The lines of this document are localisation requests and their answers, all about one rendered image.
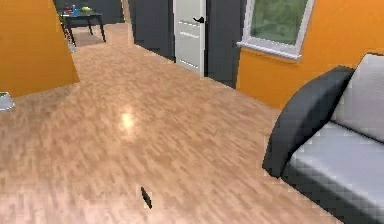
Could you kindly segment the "white room door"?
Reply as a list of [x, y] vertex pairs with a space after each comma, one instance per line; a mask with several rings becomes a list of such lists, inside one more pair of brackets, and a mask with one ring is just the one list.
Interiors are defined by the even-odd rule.
[[173, 0], [176, 63], [204, 75], [206, 0]]

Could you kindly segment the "small black flat object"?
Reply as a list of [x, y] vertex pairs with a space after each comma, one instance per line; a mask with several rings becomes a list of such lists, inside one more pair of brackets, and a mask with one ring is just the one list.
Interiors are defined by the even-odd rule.
[[146, 205], [148, 206], [149, 209], [152, 209], [152, 201], [151, 201], [149, 194], [146, 192], [144, 187], [141, 187], [140, 191], [141, 191], [141, 195], [142, 195], [144, 202], [146, 203]]

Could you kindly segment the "white framed window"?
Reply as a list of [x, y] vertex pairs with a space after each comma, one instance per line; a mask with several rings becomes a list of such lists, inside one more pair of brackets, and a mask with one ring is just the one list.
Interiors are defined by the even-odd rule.
[[300, 60], [316, 0], [247, 0], [239, 47]]

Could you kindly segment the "black table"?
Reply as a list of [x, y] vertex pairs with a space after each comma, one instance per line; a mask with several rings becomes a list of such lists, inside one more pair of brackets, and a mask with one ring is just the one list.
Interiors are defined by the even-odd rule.
[[71, 42], [76, 46], [76, 41], [72, 32], [72, 24], [77, 20], [85, 20], [90, 33], [93, 33], [90, 21], [95, 19], [99, 23], [103, 41], [106, 41], [104, 32], [104, 23], [102, 21], [102, 14], [97, 12], [77, 12], [77, 13], [62, 13], [59, 18], [63, 20], [63, 27], [68, 31]]

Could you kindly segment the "black and grey sofa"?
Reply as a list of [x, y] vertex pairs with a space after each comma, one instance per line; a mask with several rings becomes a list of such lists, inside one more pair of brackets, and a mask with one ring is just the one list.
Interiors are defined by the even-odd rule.
[[301, 87], [272, 129], [262, 168], [344, 224], [384, 224], [384, 54]]

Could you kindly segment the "grey round bin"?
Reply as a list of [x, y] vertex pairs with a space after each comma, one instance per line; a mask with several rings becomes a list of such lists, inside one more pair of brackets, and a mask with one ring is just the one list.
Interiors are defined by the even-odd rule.
[[15, 106], [8, 92], [0, 92], [0, 111], [12, 109]]

